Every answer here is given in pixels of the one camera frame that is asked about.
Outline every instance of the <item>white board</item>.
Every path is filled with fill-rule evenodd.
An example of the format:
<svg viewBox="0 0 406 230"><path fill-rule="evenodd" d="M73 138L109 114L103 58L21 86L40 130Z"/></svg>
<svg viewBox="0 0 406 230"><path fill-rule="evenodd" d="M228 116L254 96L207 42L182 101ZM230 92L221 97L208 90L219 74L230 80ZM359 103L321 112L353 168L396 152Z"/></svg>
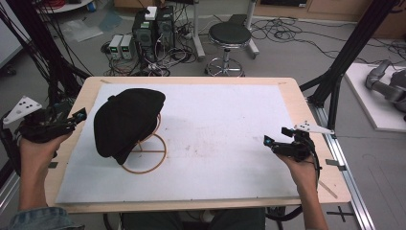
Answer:
<svg viewBox="0 0 406 230"><path fill-rule="evenodd" d="M95 113L126 88L159 90L167 97L157 134L168 156L145 174L125 171L95 147ZM282 127L293 125L278 86L105 84L72 152L56 203L297 196L287 167L262 143L264 134L290 143Z"/></svg>
<svg viewBox="0 0 406 230"><path fill-rule="evenodd" d="M403 120L406 114L397 110L382 94L369 90L365 86L367 75L375 67L354 63L347 71L346 78L376 130L406 132L406 122ZM389 84L394 72L394 68L389 66L380 81Z"/></svg>

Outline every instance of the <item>white surface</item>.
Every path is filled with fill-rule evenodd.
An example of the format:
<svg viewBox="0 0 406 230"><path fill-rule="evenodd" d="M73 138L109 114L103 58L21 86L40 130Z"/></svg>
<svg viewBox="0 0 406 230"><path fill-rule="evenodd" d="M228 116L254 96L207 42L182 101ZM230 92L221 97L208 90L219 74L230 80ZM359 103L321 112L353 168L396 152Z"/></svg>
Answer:
<svg viewBox="0 0 406 230"><path fill-rule="evenodd" d="M23 96L17 105L11 110L9 115L3 120L5 125L10 124L24 116L42 108L42 105L33 99Z"/></svg>
<svg viewBox="0 0 406 230"><path fill-rule="evenodd" d="M295 125L295 128L298 130L306 131L306 132L317 132L317 133L325 133L325 134L334 134L333 130L327 129L325 127L317 126L315 124L311 124L308 121L303 123L299 123Z"/></svg>
<svg viewBox="0 0 406 230"><path fill-rule="evenodd" d="M62 25L62 32L68 40L74 39L81 42L92 37L102 35L102 30L99 27L88 27L81 19L68 21Z"/></svg>
<svg viewBox="0 0 406 230"><path fill-rule="evenodd" d="M147 7L149 13L146 13L146 20L153 21L156 17L156 7Z"/></svg>
<svg viewBox="0 0 406 230"><path fill-rule="evenodd" d="M376 130L406 132L406 122L403 120L406 114L398 111L392 103L385 100L382 94L369 90L365 86L367 75L375 67L354 63L347 71L346 78ZM394 72L394 68L389 66L380 81L389 84Z"/></svg>
<svg viewBox="0 0 406 230"><path fill-rule="evenodd" d="M155 171L126 172L98 155L96 111L111 95L144 87L166 95L157 131L168 155ZM278 86L105 84L72 152L56 203L297 196L284 163L263 145L293 127Z"/></svg>
<svg viewBox="0 0 406 230"><path fill-rule="evenodd" d="M7 15L15 23L15 25L21 30L17 32L24 37L28 36L27 32L24 30L23 26L21 25L20 21L15 16L14 12L10 9L9 4L6 0L0 0L0 3L3 5ZM7 64L21 49L22 46L20 42L15 38L14 34L9 30L9 28L4 24L3 20L0 20L0 68Z"/></svg>

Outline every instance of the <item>black hat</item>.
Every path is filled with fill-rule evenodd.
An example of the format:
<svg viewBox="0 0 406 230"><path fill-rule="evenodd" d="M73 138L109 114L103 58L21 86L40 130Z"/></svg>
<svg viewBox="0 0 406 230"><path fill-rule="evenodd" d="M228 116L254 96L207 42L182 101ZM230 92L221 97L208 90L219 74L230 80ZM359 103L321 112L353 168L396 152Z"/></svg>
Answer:
<svg viewBox="0 0 406 230"><path fill-rule="evenodd" d="M139 141L156 128L165 95L159 91L131 88L111 96L95 115L96 149L122 165Z"/></svg>

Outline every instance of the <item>stool leg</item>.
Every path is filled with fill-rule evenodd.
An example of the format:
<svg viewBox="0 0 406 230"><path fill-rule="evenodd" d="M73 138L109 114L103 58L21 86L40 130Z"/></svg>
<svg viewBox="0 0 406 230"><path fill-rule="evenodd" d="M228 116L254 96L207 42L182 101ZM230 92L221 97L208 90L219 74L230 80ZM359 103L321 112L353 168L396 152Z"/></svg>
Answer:
<svg viewBox="0 0 406 230"><path fill-rule="evenodd" d="M226 74L229 68L230 49L224 49L222 73Z"/></svg>

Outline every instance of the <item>stool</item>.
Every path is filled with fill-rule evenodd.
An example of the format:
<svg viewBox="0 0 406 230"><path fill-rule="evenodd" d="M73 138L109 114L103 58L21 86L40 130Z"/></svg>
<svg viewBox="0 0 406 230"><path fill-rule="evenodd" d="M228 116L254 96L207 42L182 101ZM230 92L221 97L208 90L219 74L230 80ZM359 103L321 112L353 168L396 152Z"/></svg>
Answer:
<svg viewBox="0 0 406 230"><path fill-rule="evenodd" d="M232 76L244 77L244 71L239 62L230 58L230 49L246 47L251 40L250 31L242 25L231 22L221 22L209 29L209 40L224 48L223 57L216 57L206 66L205 73L213 77Z"/></svg>

